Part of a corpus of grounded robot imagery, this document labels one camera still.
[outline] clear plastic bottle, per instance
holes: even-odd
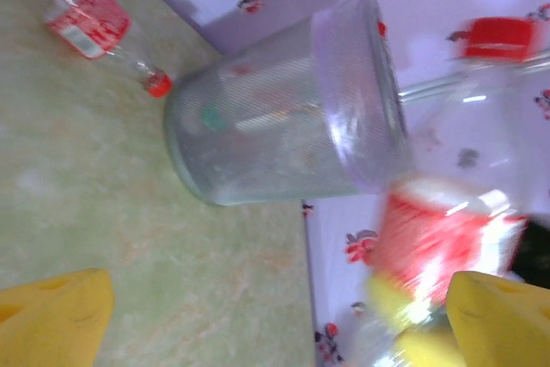
[[[455,91],[412,134],[415,169],[390,190],[375,251],[375,277],[410,297],[400,326],[443,305],[454,272],[511,263],[530,176],[517,67],[535,39],[525,20],[474,21]]]
[[[135,79],[155,97],[164,96],[170,90],[170,78],[150,60],[141,28],[116,0],[24,2],[83,57],[110,60],[106,67]]]

